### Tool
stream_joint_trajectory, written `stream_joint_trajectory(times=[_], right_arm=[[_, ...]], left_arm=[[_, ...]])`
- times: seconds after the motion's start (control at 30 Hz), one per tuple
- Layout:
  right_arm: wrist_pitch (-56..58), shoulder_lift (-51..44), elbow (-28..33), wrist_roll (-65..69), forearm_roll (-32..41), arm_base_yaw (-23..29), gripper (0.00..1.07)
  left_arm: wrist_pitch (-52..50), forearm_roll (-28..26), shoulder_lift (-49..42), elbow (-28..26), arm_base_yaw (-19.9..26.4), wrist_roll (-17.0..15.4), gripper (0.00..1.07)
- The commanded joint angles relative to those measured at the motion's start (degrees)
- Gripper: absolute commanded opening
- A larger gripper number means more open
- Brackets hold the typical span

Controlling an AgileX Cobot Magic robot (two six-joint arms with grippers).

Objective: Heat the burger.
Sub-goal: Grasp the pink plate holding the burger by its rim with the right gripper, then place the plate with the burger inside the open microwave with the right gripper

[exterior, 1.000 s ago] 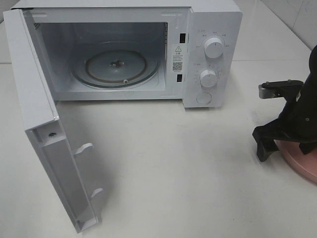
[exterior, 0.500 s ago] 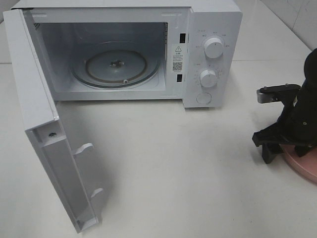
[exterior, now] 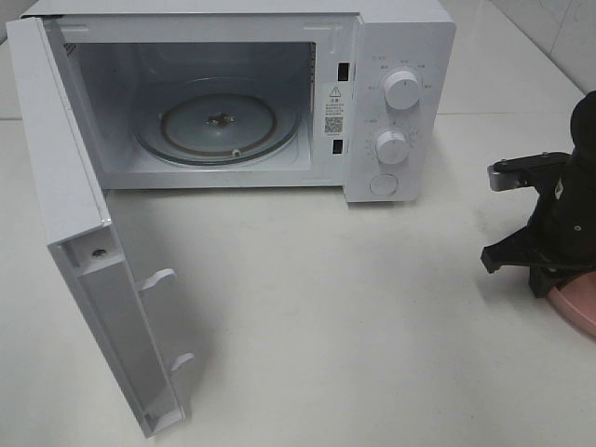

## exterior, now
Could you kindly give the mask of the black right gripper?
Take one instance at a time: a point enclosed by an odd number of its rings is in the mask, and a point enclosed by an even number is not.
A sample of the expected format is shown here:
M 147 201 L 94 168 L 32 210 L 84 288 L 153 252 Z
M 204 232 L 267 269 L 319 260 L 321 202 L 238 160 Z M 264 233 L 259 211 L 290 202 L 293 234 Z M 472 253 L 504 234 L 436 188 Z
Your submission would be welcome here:
M 529 285 L 543 298 L 555 286 L 595 270 L 595 190 L 557 183 L 540 196 L 528 228 L 486 246 L 481 262 L 488 273 L 535 261 L 531 231 L 543 259 L 530 268 Z

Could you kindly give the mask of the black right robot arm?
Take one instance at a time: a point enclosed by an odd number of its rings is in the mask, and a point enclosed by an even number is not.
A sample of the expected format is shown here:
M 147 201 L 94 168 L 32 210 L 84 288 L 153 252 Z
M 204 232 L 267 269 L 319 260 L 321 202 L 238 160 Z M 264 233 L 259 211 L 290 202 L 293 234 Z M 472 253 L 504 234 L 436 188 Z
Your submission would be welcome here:
M 572 153 L 503 159 L 487 168 L 496 192 L 533 187 L 535 209 L 522 229 L 482 249 L 492 274 L 504 265 L 529 268 L 536 297 L 595 270 L 595 93 L 570 119 Z

